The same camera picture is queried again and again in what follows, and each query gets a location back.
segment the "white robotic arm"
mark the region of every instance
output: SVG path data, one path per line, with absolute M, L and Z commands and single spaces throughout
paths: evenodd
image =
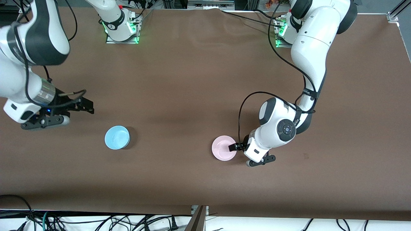
M 124 41 L 136 33 L 134 12 L 121 9 L 115 0 L 87 2 L 97 10 L 111 39 Z M 32 72 L 30 66 L 62 64 L 69 55 L 70 45 L 57 2 L 33 0 L 30 5 L 33 17 L 29 22 L 0 28 L 0 97 L 8 99 L 4 111 L 24 129 L 31 129 L 33 123 L 26 123 L 28 120 L 39 124 L 46 114 L 60 116 L 54 125 L 65 125 L 69 122 L 67 110 L 94 113 L 92 102 L 85 98 L 52 109 L 56 104 L 67 104 L 70 99 L 66 95 L 61 97 L 64 93 Z M 41 127 L 47 126 L 52 124 L 43 120 Z
M 287 144 L 309 127 L 326 76 L 327 52 L 336 34 L 348 29 L 357 14 L 352 0 L 290 2 L 291 13 L 286 15 L 288 28 L 281 36 L 292 44 L 293 62 L 307 75 L 305 88 L 297 106 L 277 97 L 263 103 L 260 127 L 244 140 L 247 144 L 244 154 L 254 162 L 260 162 L 271 148 Z

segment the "brown table surface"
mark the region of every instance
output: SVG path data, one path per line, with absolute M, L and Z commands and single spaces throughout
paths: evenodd
M 60 10 L 71 36 L 72 15 Z M 272 150 L 274 163 L 248 168 L 240 152 L 216 160 L 212 141 L 237 139 L 249 93 L 293 102 L 303 87 L 271 50 L 265 25 L 216 9 L 155 10 L 140 44 L 116 45 L 105 44 L 93 8 L 74 10 L 70 56 L 49 71 L 63 91 L 86 88 L 95 114 L 73 112 L 66 127 L 28 132 L 1 111 L 1 194 L 50 210 L 187 214 L 206 204 L 230 216 L 411 219 L 411 64 L 384 15 L 359 15 L 335 38 L 311 127 Z M 267 98 L 245 104 L 242 136 L 258 127 Z M 114 125 L 130 128 L 127 150 L 105 146 Z

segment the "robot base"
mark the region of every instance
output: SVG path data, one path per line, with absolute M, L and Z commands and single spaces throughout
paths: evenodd
M 124 41 L 115 41 L 107 35 L 106 43 L 107 44 L 138 44 L 140 41 L 140 31 L 141 31 L 141 22 L 143 21 L 143 15 L 138 16 L 135 20 L 131 23 L 135 23 L 132 26 L 132 29 L 136 30 L 136 33 L 133 34 L 130 38 Z

